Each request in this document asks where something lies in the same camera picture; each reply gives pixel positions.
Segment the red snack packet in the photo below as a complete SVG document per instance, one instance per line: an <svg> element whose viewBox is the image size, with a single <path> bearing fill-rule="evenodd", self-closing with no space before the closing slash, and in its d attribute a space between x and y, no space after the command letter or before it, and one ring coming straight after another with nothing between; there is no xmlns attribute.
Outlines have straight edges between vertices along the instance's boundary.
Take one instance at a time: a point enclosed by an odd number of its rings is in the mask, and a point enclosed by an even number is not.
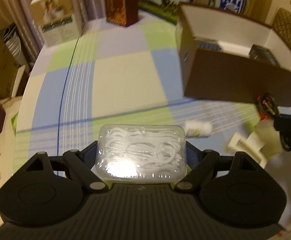
<svg viewBox="0 0 291 240"><path fill-rule="evenodd" d="M257 97L256 107L261 120L275 119L279 116L278 107L274 103L273 96L269 93Z"/></svg>

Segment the white pill bottle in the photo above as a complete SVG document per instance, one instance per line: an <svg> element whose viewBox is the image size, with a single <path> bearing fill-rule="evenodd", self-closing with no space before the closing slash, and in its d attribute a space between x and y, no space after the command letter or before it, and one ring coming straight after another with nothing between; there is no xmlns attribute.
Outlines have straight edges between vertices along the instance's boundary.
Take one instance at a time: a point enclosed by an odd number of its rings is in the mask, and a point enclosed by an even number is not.
<svg viewBox="0 0 291 240"><path fill-rule="evenodd" d="M213 131L213 125L209 121L187 120L183 127L188 138L209 137Z"/></svg>

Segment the white plastic holder tray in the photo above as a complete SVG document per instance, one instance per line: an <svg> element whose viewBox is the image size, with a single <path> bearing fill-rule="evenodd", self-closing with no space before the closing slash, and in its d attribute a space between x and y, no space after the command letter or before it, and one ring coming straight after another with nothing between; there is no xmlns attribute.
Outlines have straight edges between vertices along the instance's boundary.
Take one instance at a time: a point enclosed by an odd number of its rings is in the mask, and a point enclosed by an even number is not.
<svg viewBox="0 0 291 240"><path fill-rule="evenodd" d="M268 160L260 151L263 145L264 142L258 137L256 132L252 132L248 138L239 132L235 132L227 142L225 150L231 153L245 152L262 168L265 168Z"/></svg>

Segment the clear floss pick box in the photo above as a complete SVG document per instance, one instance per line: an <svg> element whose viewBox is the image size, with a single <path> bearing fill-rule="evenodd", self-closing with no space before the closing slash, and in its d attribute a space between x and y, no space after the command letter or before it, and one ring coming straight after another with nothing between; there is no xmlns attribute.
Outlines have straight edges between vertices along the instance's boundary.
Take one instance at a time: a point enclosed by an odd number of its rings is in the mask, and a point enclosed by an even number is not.
<svg viewBox="0 0 291 240"><path fill-rule="evenodd" d="M107 181L177 183L187 174L184 130L177 125L104 125L94 172Z"/></svg>

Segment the black Flyco shaver box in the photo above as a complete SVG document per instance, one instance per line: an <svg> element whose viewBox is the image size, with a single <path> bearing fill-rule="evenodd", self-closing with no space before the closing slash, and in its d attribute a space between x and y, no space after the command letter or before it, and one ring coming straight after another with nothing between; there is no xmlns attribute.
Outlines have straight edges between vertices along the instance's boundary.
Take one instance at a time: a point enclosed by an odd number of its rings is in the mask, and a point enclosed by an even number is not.
<svg viewBox="0 0 291 240"><path fill-rule="evenodd" d="M257 44L252 46L249 52L249 58L259 62L271 64L273 66L280 66L272 51Z"/></svg>

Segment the knitted grey patterned sock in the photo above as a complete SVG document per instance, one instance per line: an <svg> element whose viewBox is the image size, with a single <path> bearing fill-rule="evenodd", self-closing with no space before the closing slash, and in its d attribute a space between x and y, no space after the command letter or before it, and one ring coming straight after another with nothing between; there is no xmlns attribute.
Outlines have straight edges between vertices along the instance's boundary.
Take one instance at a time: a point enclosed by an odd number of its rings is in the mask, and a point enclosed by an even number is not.
<svg viewBox="0 0 291 240"><path fill-rule="evenodd" d="M214 51L222 51L222 48L219 46L218 42L205 42L199 41L197 47L205 50L214 50Z"/></svg>

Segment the plaid tablecloth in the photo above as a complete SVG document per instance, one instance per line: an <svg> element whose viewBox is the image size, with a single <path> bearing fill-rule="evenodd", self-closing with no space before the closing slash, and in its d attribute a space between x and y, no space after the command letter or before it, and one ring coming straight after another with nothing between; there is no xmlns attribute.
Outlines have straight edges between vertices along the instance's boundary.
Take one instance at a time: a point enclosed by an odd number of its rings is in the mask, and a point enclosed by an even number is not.
<svg viewBox="0 0 291 240"><path fill-rule="evenodd" d="M220 40L226 52L248 56L254 43L283 45L267 25L218 9L186 9L199 13L186 12L189 20L199 21L194 35ZM21 102L14 172L38 151L60 155L85 148L104 124L182 126L186 120L207 120L212 134L188 140L222 155L235 132L252 132L258 121L254 105L183 97L175 25L146 12L139 16L127 28L93 20L79 39L42 48ZM288 195L280 222L291 226L291 152L274 157L266 170Z"/></svg>

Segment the brown cardboard storage box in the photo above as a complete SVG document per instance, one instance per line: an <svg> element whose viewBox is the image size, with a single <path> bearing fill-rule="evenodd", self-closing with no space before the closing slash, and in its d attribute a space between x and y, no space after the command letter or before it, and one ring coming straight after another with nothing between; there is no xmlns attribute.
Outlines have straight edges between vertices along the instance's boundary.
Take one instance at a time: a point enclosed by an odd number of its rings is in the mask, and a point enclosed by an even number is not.
<svg viewBox="0 0 291 240"><path fill-rule="evenodd" d="M278 105L291 106L291 50L269 25L180 3L176 41L186 97L255 103L269 93ZM200 49L199 41L218 42L222 51ZM254 44L272 51L280 66L250 59Z"/></svg>

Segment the brown cardboard cartons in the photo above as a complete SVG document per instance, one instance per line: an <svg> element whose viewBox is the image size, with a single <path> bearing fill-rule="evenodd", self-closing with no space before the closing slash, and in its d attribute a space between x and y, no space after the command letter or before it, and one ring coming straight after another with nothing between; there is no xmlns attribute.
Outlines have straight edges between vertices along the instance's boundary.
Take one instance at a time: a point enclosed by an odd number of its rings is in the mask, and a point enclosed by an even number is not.
<svg viewBox="0 0 291 240"><path fill-rule="evenodd" d="M30 67L15 23L0 30L0 100L24 94Z"/></svg>

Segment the white appliance box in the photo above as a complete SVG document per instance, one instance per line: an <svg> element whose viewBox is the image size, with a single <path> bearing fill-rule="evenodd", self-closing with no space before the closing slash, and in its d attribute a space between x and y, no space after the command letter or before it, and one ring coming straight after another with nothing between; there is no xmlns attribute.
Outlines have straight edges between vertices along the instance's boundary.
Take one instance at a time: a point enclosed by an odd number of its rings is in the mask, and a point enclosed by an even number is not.
<svg viewBox="0 0 291 240"><path fill-rule="evenodd" d="M30 9L46 46L81 37L85 19L79 0L32 0Z"/></svg>

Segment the dark red gift box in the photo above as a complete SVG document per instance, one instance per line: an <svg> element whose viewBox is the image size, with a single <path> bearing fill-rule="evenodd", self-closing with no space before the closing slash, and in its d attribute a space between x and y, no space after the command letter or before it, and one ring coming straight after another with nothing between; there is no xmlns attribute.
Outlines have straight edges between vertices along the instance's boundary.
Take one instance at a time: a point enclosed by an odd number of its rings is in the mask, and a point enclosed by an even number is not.
<svg viewBox="0 0 291 240"><path fill-rule="evenodd" d="M128 27L139 21L138 0L105 0L106 20Z"/></svg>

